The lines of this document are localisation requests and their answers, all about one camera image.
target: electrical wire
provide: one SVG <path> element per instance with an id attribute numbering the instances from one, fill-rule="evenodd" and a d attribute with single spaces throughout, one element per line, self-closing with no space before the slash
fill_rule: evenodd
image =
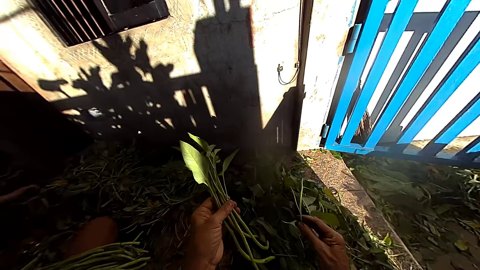
<path id="1" fill-rule="evenodd" d="M 300 0 L 300 14 L 299 14 L 299 45 L 298 45 L 298 54 L 297 54 L 297 61 L 300 61 L 300 47 L 301 47 L 301 31 L 302 31 L 302 16 L 303 16 L 303 1 L 304 0 Z M 295 74 L 293 75 L 293 78 L 288 82 L 284 82 L 282 80 L 282 77 L 280 76 L 280 71 L 278 71 L 278 82 L 283 85 L 283 86 L 286 86 L 286 85 L 289 85 L 291 83 L 293 83 L 293 81 L 295 81 L 295 79 L 297 79 L 297 76 L 299 74 L 299 68 L 300 68 L 300 65 L 298 67 L 296 67 L 296 71 L 295 71 Z"/>
<path id="2" fill-rule="evenodd" d="M 295 79 L 297 78 L 298 73 L 299 73 L 299 68 L 297 68 L 297 70 L 295 71 L 295 74 L 293 75 L 293 78 L 292 78 L 288 83 L 286 83 L 286 82 L 284 82 L 284 81 L 282 80 L 282 77 L 280 77 L 280 71 L 279 71 L 279 72 L 278 72 L 278 82 L 279 82 L 281 85 L 283 85 L 283 86 L 286 86 L 286 85 L 288 85 L 288 84 L 291 84 L 291 83 L 293 83 L 293 81 L 295 81 Z"/>

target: leafy vegetable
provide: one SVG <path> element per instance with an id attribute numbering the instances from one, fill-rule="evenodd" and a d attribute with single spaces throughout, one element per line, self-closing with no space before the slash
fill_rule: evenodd
<path id="1" fill-rule="evenodd" d="M 228 200 L 228 195 L 225 181 L 222 185 L 220 179 L 218 178 L 220 174 L 216 172 L 216 162 L 218 160 L 216 153 L 218 151 L 212 152 L 215 146 L 209 146 L 207 142 L 203 141 L 199 137 L 193 136 L 192 134 L 189 134 L 189 136 L 205 151 L 205 154 L 202 155 L 193 146 L 180 141 L 180 149 L 182 152 L 183 160 L 185 161 L 187 167 L 193 172 L 193 176 L 197 183 L 206 184 L 208 186 L 210 194 L 215 199 L 217 207 L 220 208 Z M 223 163 L 223 170 L 221 172 L 222 176 L 227 170 L 228 165 L 230 164 L 236 153 L 237 151 L 232 153 Z M 256 192 L 257 194 L 263 192 L 259 185 L 254 186 L 252 190 L 254 191 L 254 193 Z M 243 222 L 240 215 L 236 211 L 232 211 L 232 213 L 227 217 L 227 222 L 225 222 L 224 224 L 230 235 L 233 237 L 238 251 L 245 259 L 249 260 L 252 263 L 255 269 L 259 270 L 257 264 L 266 263 L 275 258 L 274 256 L 269 256 L 265 259 L 255 259 L 253 257 L 252 250 L 250 249 L 246 237 L 251 238 L 253 242 L 257 244 L 257 246 L 259 246 L 261 249 L 268 249 L 268 242 L 266 242 L 266 245 L 260 244 L 256 240 L 255 235 L 252 234 L 249 227 Z M 247 250 L 247 252 L 243 251 L 242 247 L 240 246 L 234 230 L 240 235 L 244 244 L 244 248 Z"/>

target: finger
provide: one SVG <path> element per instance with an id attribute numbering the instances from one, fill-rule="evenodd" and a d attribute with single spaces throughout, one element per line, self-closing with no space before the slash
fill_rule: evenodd
<path id="1" fill-rule="evenodd" d="M 299 223 L 298 228 L 300 231 L 307 237 L 308 241 L 313 245 L 315 250 L 319 253 L 321 257 L 322 254 L 328 251 L 329 247 L 322 240 L 320 240 L 315 233 L 307 226 L 305 223 Z"/>
<path id="2" fill-rule="evenodd" d="M 334 237 L 336 236 L 337 232 L 328 227 L 327 224 L 325 224 L 325 222 L 323 222 L 321 219 L 319 219 L 318 217 L 312 217 L 312 216 L 307 216 L 307 215 L 304 215 L 302 216 L 303 218 L 303 221 L 312 226 L 313 228 L 317 229 L 317 232 L 323 236 L 326 236 L 326 237 Z"/>
<path id="3" fill-rule="evenodd" d="M 204 216 L 204 218 L 209 218 L 213 214 L 213 205 L 214 199 L 210 197 L 206 199 L 192 214 L 192 217 Z"/>
<path id="4" fill-rule="evenodd" d="M 215 214 L 213 214 L 212 219 L 221 224 L 236 206 L 237 204 L 234 201 L 228 200 Z"/>
<path id="5" fill-rule="evenodd" d="M 345 240 L 343 239 L 343 236 L 336 232 L 334 229 L 328 227 L 328 225 L 325 224 L 325 222 L 323 222 L 318 217 L 302 217 L 306 223 L 311 223 L 313 224 L 314 228 L 317 228 L 318 233 L 320 234 L 320 238 L 328 245 L 345 245 Z"/>

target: blue gate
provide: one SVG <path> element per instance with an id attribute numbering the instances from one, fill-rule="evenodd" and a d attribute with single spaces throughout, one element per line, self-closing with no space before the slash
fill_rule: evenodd
<path id="1" fill-rule="evenodd" d="M 324 127 L 324 134 L 328 131 L 323 141 L 325 148 L 480 167 L 480 136 L 470 138 L 468 144 L 456 153 L 443 151 L 480 115 L 480 78 L 473 86 L 470 84 L 469 94 L 464 95 L 468 99 L 465 104 L 460 104 L 457 111 L 452 110 L 451 120 L 442 127 L 434 125 L 439 132 L 435 132 L 437 134 L 426 145 L 416 149 L 410 147 L 419 132 L 480 63 L 480 33 L 477 31 L 438 85 L 430 92 L 426 90 L 426 85 L 441 73 L 440 66 L 453 49 L 458 51 L 457 47 L 461 47 L 460 38 L 468 31 L 471 34 L 469 27 L 476 17 L 480 18 L 479 12 L 466 11 L 470 0 L 447 0 L 437 13 L 420 14 L 414 13 L 419 0 L 400 0 L 395 11 L 386 14 L 388 2 L 371 1 L 351 65 L 342 69 L 347 75 L 339 82 L 343 87 L 337 87 L 337 102 L 333 102 Z M 410 52 L 406 49 L 399 62 L 392 65 L 392 55 L 398 54 L 397 45 L 409 30 L 412 30 L 411 44 L 407 46 L 411 48 Z M 368 110 L 372 99 L 375 100 L 374 109 L 371 106 Z M 360 136 L 359 129 L 362 128 L 365 134 Z"/>

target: concrete wall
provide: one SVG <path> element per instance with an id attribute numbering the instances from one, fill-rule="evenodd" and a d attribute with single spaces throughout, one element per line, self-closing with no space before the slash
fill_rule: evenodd
<path id="1" fill-rule="evenodd" d="M 360 0 L 315 0 L 305 63 L 298 150 L 318 148 Z"/>
<path id="2" fill-rule="evenodd" d="M 96 139 L 175 144 L 189 131 L 225 147 L 291 147 L 295 81 L 281 85 L 276 68 L 284 80 L 295 73 L 300 1 L 167 5 L 167 19 L 67 47 L 26 0 L 3 0 L 0 54 Z M 333 0 L 316 5 L 320 19 L 350 12 Z M 318 40 L 337 48 L 343 34 Z"/>

